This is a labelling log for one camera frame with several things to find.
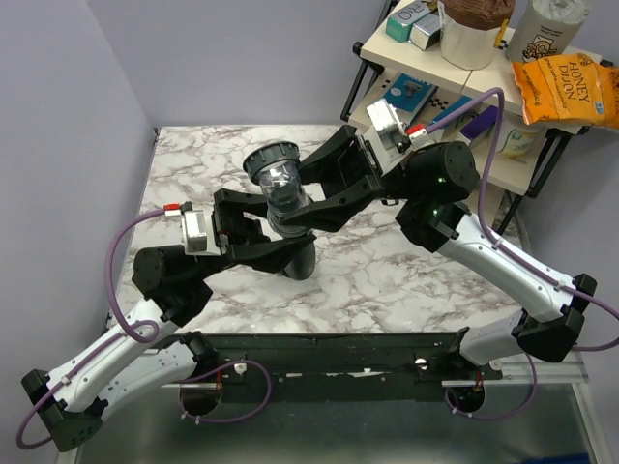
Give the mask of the clear plastic pipe fitting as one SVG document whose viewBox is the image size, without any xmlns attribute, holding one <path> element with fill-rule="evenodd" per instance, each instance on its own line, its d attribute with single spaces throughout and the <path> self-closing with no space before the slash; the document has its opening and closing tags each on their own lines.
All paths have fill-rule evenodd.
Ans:
<svg viewBox="0 0 619 464">
<path fill-rule="evenodd" d="M 251 152 L 243 161 L 243 169 L 251 182 L 260 186 L 267 202 L 267 220 L 271 228 L 284 238 L 308 235 L 304 226 L 284 225 L 289 214 L 311 203 L 298 172 L 299 147 L 289 141 L 274 142 Z"/>
</svg>

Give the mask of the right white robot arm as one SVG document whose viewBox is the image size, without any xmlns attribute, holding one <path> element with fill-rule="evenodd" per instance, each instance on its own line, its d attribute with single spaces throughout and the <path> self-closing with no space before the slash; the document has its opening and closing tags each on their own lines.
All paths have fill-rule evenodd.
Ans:
<svg viewBox="0 0 619 464">
<path fill-rule="evenodd" d="M 480 365 L 517 354 L 560 363 L 575 350 L 596 280 L 547 267 L 467 207 L 465 198 L 482 186 L 464 143 L 435 143 L 425 128 L 358 135 L 342 126 L 298 172 L 325 198 L 285 214 L 285 224 L 337 232 L 370 202 L 400 200 L 396 221 L 411 244 L 457 261 L 517 302 L 514 314 L 458 332 L 444 358 L 452 376 L 467 378 Z"/>
</svg>

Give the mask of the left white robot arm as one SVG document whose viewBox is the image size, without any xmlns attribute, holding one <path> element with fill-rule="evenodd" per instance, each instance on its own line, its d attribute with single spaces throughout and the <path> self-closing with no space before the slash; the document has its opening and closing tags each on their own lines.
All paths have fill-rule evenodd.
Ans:
<svg viewBox="0 0 619 464">
<path fill-rule="evenodd" d="M 207 278 L 235 266 L 278 274 L 314 243 L 310 232 L 270 239 L 261 226 L 266 216 L 263 196 L 222 188 L 210 213 L 191 202 L 172 203 L 131 221 L 136 226 L 150 218 L 178 218 L 181 242 L 136 254 L 132 281 L 141 298 L 129 312 L 121 310 L 107 276 L 115 326 L 70 361 L 22 378 L 33 404 L 26 418 L 40 418 L 48 432 L 40 446 L 74 450 L 140 392 L 189 378 L 202 382 L 213 374 L 215 360 L 200 335 L 171 338 L 211 300 Z"/>
</svg>

